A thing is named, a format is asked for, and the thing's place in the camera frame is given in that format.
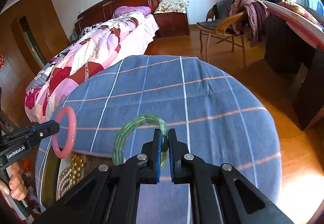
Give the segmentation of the left hand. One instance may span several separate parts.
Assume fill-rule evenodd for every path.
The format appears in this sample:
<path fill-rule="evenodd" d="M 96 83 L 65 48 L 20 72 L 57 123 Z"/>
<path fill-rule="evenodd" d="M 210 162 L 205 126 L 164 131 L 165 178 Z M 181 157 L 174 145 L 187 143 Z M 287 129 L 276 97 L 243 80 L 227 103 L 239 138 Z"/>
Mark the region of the left hand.
<path fill-rule="evenodd" d="M 8 202 L 6 195 L 10 195 L 13 199 L 17 201 L 22 201 L 26 198 L 27 189 L 24 185 L 22 179 L 22 169 L 18 162 L 15 162 L 11 165 L 11 178 L 8 184 L 5 184 L 1 181 L 1 193 Z"/>

